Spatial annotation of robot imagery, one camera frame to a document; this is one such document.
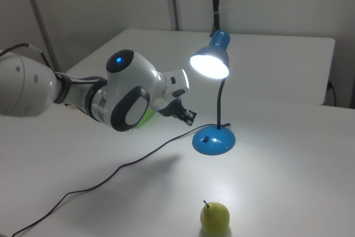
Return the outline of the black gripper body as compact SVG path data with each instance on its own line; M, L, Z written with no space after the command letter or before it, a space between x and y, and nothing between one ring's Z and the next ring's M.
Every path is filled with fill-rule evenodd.
M180 111L184 110L184 106L182 104L182 100L180 97L175 98L172 102L170 102L165 108L158 111L158 113L164 117L173 117L173 115Z

